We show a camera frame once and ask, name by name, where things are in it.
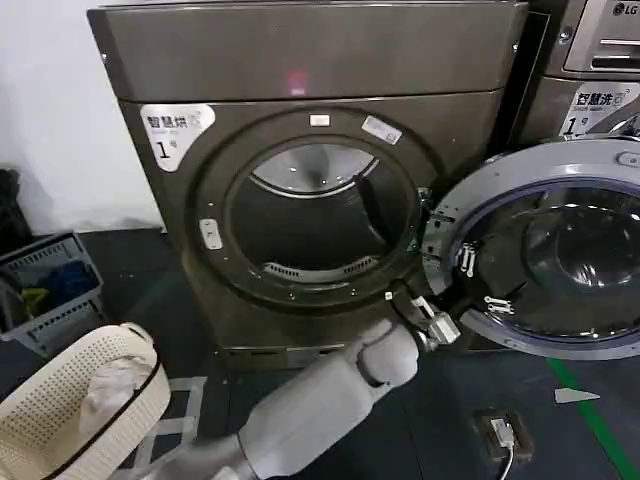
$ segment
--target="button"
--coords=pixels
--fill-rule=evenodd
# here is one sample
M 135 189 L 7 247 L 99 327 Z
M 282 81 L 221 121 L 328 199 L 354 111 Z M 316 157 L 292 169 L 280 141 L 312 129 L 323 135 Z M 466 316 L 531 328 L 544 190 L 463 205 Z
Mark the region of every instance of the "button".
M 640 153 L 622 152 L 618 154 L 617 160 L 621 165 L 640 168 Z

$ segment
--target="lg logo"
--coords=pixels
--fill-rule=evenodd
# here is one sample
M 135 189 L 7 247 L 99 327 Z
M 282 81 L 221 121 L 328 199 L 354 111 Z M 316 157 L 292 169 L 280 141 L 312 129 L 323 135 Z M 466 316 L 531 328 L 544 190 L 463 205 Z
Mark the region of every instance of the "lg logo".
M 638 13 L 638 5 L 625 5 L 624 3 L 617 3 L 615 7 L 613 7 L 613 14 L 617 17 L 618 15 L 635 15 Z

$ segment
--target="green floor line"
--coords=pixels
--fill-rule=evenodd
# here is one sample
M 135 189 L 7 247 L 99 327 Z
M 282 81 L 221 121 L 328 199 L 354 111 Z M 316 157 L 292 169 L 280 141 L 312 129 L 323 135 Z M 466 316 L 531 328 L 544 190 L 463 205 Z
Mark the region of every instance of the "green floor line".
M 551 358 L 548 358 L 547 362 L 558 380 L 560 380 L 560 383 L 566 388 L 580 390 L 578 381 L 564 362 Z M 598 415 L 598 412 L 596 412 L 593 403 L 590 401 L 577 402 L 576 408 L 609 457 L 609 460 L 611 460 L 611 463 L 613 463 L 613 466 L 618 470 L 620 478 L 622 480 L 640 480 L 640 472 L 636 470 L 629 458 L 625 455 L 622 447 L 609 431 L 607 424 L 602 420 L 602 417 Z

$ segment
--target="white laundry basket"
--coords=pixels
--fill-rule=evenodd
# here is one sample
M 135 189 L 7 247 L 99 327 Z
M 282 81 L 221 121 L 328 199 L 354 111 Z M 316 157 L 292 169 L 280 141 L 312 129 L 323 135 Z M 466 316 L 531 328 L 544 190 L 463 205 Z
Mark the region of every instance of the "white laundry basket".
M 77 421 L 98 367 L 130 356 L 153 367 L 149 378 L 89 442 L 61 455 L 59 434 Z M 134 324 L 98 328 L 0 404 L 0 479 L 106 479 L 160 419 L 169 399 L 169 382 L 149 334 Z

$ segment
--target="washing machine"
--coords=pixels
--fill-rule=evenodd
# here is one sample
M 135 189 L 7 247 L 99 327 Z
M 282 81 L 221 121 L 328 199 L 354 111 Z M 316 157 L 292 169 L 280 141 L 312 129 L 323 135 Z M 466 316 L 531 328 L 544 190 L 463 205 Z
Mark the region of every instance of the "washing machine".
M 495 152 L 556 135 L 640 131 L 640 2 L 533 0 Z
M 442 249 L 439 242 L 426 245 L 436 252 L 428 262 L 435 291 L 457 285 L 457 294 L 447 296 L 476 305 L 475 313 L 463 314 L 467 331 L 546 356 L 635 355 L 638 254 L 628 239 L 636 235 L 640 159 L 633 138 L 614 137 L 640 132 L 638 6 L 607 0 L 530 2 L 490 147 L 496 154 L 492 161 L 500 160 L 471 175 L 441 203 L 443 215 L 453 220 L 436 222 L 447 231 L 459 228 L 462 243 L 445 241 Z M 521 151 L 500 153 L 514 150 Z M 490 171 L 495 177 L 489 182 Z M 448 207 L 476 195 L 475 206 L 466 210 L 483 212 L 477 214 L 486 216 L 479 226 L 472 226 L 476 213 L 466 219 L 450 215 Z M 473 233 L 474 228 L 481 230 Z M 480 262 L 482 272 L 471 268 L 473 280 L 461 277 L 464 287 L 453 280 L 452 252 Z M 447 272 L 444 277 L 434 266 Z M 493 303 L 482 306 L 483 300 Z M 487 308 L 495 311 L 487 315 Z M 496 348 L 468 338 L 466 346 L 473 350 Z
M 395 281 L 428 288 L 430 207 L 485 158 L 526 12 L 493 0 L 89 11 L 230 367 L 303 365 L 397 316 Z

